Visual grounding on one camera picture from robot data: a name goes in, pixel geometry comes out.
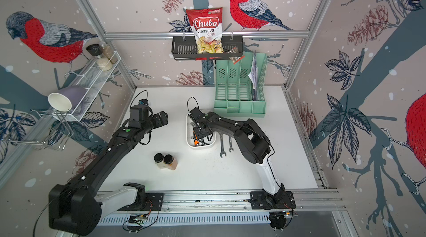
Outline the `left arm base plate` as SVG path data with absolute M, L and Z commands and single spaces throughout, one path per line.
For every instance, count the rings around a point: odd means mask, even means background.
M 164 193 L 144 193 L 137 197 L 136 201 L 128 206 L 119 209 L 120 212 L 142 212 L 142 211 L 160 211 L 162 209 Z

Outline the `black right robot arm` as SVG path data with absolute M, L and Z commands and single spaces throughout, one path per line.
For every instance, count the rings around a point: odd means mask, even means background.
M 262 181 L 262 190 L 251 192 L 252 209 L 295 209 L 291 191 L 287 191 L 274 174 L 270 157 L 275 154 L 271 141 L 253 119 L 234 121 L 214 112 L 203 113 L 198 107 L 188 113 L 197 138 L 217 132 L 235 139 L 243 157 L 255 165 Z

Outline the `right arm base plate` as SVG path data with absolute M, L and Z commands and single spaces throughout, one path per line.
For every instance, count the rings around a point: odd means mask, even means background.
M 274 196 L 262 191 L 250 192 L 250 198 L 247 200 L 253 210 L 263 209 L 296 209 L 294 195 L 291 191 L 278 192 Z

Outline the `silver combination wrench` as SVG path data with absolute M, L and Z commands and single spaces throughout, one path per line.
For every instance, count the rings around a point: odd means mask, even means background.
M 229 136 L 229 152 L 232 153 L 234 151 L 233 148 L 233 139 L 231 136 Z

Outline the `white plastic storage box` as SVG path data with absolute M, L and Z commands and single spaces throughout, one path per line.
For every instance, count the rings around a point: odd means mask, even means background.
M 200 129 L 191 119 L 189 114 L 186 115 L 186 143 L 194 150 L 202 150 L 212 148 L 216 142 L 216 134 L 200 137 Z

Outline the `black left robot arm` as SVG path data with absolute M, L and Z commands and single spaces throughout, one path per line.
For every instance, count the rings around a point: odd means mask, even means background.
M 145 186 L 126 183 L 118 190 L 98 196 L 98 190 L 116 165 L 141 143 L 145 135 L 168 123 L 164 111 L 154 114 L 146 104 L 130 108 L 127 119 L 109 141 L 107 148 L 83 172 L 49 193 L 48 222 L 52 229 L 80 236 L 91 233 L 109 214 L 124 207 L 151 210 Z

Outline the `silver end wrench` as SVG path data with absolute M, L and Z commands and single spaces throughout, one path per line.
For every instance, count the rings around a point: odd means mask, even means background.
M 220 136 L 220 146 L 221 146 L 220 157 L 223 158 L 223 157 L 226 157 L 223 134 L 220 133 L 219 136 Z

